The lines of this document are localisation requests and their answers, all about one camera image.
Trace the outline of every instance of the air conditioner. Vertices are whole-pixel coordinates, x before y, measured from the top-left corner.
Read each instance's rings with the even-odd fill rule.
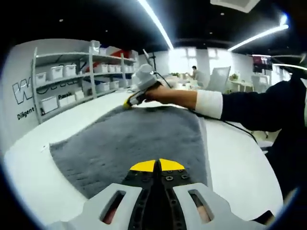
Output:
[[[260,0],[211,0],[212,5],[232,8],[244,13],[249,13]]]

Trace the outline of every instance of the cable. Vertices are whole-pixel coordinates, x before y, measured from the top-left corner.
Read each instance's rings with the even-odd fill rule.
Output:
[[[164,77],[162,77],[162,75],[160,74],[160,73],[158,73],[158,72],[155,72],[155,74],[158,74],[166,83],[167,83],[167,85],[169,86],[169,88],[171,89],[171,86],[170,86],[170,84],[168,84],[168,82],[165,80],[165,78]]]
[[[243,131],[243,132],[246,132],[246,133],[249,134],[249,135],[254,139],[254,141],[258,144],[258,142],[256,141],[256,138],[254,137],[254,135],[252,135],[252,134],[249,133],[248,131],[246,131],[246,130],[244,130],[244,129],[238,127],[238,126],[235,126],[235,125],[233,125],[233,124],[231,124],[231,123],[229,123],[229,122],[227,122],[227,121],[223,121],[223,120],[218,119],[218,118],[214,118],[214,117],[202,115],[202,114],[197,113],[197,112],[195,112],[195,111],[193,111],[193,110],[190,110],[190,111],[191,111],[192,113],[196,114],[197,116],[200,116],[200,117],[203,117],[203,118],[207,118],[207,119],[216,120],[216,121],[222,121],[222,122],[224,122],[224,123],[226,123],[226,124],[228,124],[228,125],[230,125],[230,126],[232,126],[232,127],[235,127],[235,128],[237,128],[237,129],[239,129],[239,130],[241,130],[241,131]]]

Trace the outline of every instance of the white wall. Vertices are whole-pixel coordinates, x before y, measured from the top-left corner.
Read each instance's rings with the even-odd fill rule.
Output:
[[[156,56],[155,62],[156,62],[156,68],[157,72],[159,72],[161,75],[166,75],[170,73],[169,69],[169,55],[168,51],[160,51],[155,52],[154,55]],[[140,65],[146,64],[146,58],[145,55],[139,55],[139,62]],[[151,64],[154,66],[153,59],[150,59]]]
[[[182,72],[182,66],[184,66],[184,72],[192,72],[189,65],[189,59],[192,57],[186,57],[185,63],[182,63],[180,57],[172,57],[168,51],[155,52],[157,71],[166,75],[171,72]],[[228,67],[231,66],[230,75],[236,73],[240,76],[240,80],[251,82],[251,76],[253,72],[253,58],[247,55],[236,54],[228,52],[225,49],[208,48],[196,50],[197,68],[204,72],[206,75],[212,74],[215,67]],[[146,63],[144,55],[140,55],[140,64]],[[270,77],[269,81],[272,85],[280,81],[288,81],[290,75],[287,71],[281,70],[279,67],[273,67],[273,71],[266,71],[266,75]]]
[[[34,49],[38,54],[80,51],[88,45],[86,41],[72,39],[44,39],[23,43],[13,47],[7,57],[0,79],[0,152],[8,148],[28,131],[38,125],[36,113],[32,112],[20,120],[17,115],[34,107],[31,89],[31,63]],[[14,93],[13,85],[20,87]]]

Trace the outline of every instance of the ceiling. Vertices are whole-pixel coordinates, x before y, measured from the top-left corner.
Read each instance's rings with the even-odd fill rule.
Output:
[[[147,0],[174,47],[229,48],[279,25],[288,30],[236,50],[244,54],[301,54],[307,50],[307,1],[261,0],[250,13],[211,5],[210,0]],[[161,33],[137,0],[22,1],[6,23],[13,44],[44,38],[98,40],[123,49],[167,50]]]

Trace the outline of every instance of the black sleeve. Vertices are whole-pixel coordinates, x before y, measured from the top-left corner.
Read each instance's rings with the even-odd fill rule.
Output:
[[[221,119],[239,122],[249,130],[270,132],[285,126],[301,126],[304,125],[305,95],[306,88],[298,80],[282,81],[265,93],[224,94]]]

